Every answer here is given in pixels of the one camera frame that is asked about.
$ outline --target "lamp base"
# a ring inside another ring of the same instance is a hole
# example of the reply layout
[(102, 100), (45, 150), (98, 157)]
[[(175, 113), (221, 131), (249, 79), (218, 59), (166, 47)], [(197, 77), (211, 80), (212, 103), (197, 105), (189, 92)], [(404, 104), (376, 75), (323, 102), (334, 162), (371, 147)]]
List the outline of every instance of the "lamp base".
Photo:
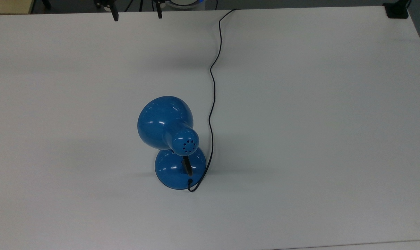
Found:
[(171, 149), (161, 150), (157, 154), (154, 168), (157, 177), (165, 186), (177, 190), (187, 189), (189, 179), (193, 180), (191, 186), (194, 186), (204, 174), (207, 161), (200, 148), (197, 148), (196, 152), (189, 155), (193, 172), (192, 176), (188, 176), (182, 165), (182, 160), (182, 156), (175, 154)]

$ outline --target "power cord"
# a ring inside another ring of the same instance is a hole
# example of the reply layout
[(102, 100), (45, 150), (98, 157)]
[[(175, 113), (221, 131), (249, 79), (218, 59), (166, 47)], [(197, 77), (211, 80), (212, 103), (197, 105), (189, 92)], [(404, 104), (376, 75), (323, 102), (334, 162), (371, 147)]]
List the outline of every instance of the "power cord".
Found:
[[(131, 0), (129, 3), (128, 3), (128, 6), (127, 6), (127, 8), (125, 9), (125, 11), (124, 12), (127, 12), (127, 10), (129, 9), (129, 7), (130, 7), (130, 5), (132, 4), (132, 2), (133, 2), (134, 0)], [(144, 0), (140, 0), (140, 5), (139, 5), (139, 12), (142, 12), (142, 5), (144, 4)]]
[(220, 44), (219, 44), (219, 52), (217, 53), (216, 59), (214, 60), (213, 64), (210, 66), (210, 75), (211, 78), (213, 80), (213, 104), (211, 106), (210, 109), (210, 114), (208, 115), (208, 126), (210, 127), (210, 133), (211, 133), (211, 153), (210, 153), (210, 158), (208, 159), (208, 163), (207, 166), (205, 167), (205, 171), (204, 174), (202, 174), (202, 177), (199, 179), (199, 181), (196, 184), (196, 187), (191, 190), (191, 183), (193, 182), (192, 179), (188, 179), (188, 191), (190, 192), (194, 192), (196, 191), (196, 189), (199, 187), (199, 185), (201, 184), (202, 180), (205, 177), (205, 174), (207, 174), (208, 168), (210, 166), (211, 163), (211, 159), (213, 158), (213, 149), (214, 149), (214, 136), (213, 136), (213, 128), (211, 127), (211, 115), (213, 114), (213, 109), (214, 109), (214, 103), (216, 101), (216, 82), (214, 81), (214, 76), (213, 76), (213, 66), (215, 65), (215, 63), (217, 62), (217, 59), (219, 58), (219, 55), (221, 54), (221, 49), (222, 49), (222, 32), (221, 32), (221, 21), (222, 19), (224, 19), (228, 14), (230, 14), (231, 12), (235, 11), (235, 10), (239, 10), (239, 9), (232, 9), (231, 11), (229, 11), (227, 14), (225, 14), (220, 20), (219, 20), (219, 39), (220, 39)]

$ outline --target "gray floor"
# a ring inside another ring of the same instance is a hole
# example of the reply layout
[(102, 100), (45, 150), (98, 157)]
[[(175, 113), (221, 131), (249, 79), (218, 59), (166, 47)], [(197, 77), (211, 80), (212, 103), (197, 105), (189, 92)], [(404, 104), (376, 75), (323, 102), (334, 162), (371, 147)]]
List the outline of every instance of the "gray floor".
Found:
[[(32, 14), (57, 13), (96, 13), (106, 12), (96, 8), (93, 0), (49, 0), (52, 8), (46, 10), (40, 0), (36, 0)], [(307, 7), (338, 7), (338, 6), (381, 6), (384, 2), (396, 0), (219, 0), (219, 10), (259, 9), (259, 8), (307, 8)], [(123, 12), (130, 0), (117, 0), (119, 12)], [(134, 0), (128, 11), (139, 11), (140, 0)], [(216, 0), (207, 0), (206, 9), (214, 9)], [(145, 0), (142, 11), (152, 11), (151, 1)], [(412, 0), (409, 13), (413, 19), (420, 37), (420, 0)]]

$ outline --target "lamp shade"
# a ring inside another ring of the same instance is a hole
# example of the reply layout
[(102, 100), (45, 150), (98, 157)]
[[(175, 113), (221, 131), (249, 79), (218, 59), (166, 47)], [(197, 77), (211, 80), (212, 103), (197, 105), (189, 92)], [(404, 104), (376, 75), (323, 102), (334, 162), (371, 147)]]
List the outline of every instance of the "lamp shade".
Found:
[(172, 96), (156, 98), (141, 111), (137, 131), (143, 142), (159, 149), (156, 175), (166, 186), (186, 189), (202, 177), (206, 161), (193, 130), (193, 115), (187, 104)]

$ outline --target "desk lamp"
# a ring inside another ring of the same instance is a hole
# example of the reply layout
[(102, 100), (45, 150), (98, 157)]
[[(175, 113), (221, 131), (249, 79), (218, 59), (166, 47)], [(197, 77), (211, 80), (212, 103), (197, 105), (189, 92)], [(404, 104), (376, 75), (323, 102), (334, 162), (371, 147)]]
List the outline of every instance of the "desk lamp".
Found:
[(139, 115), (137, 131), (143, 142), (160, 150), (154, 168), (165, 186), (183, 190), (199, 182), (206, 160), (183, 100), (165, 96), (150, 101)]

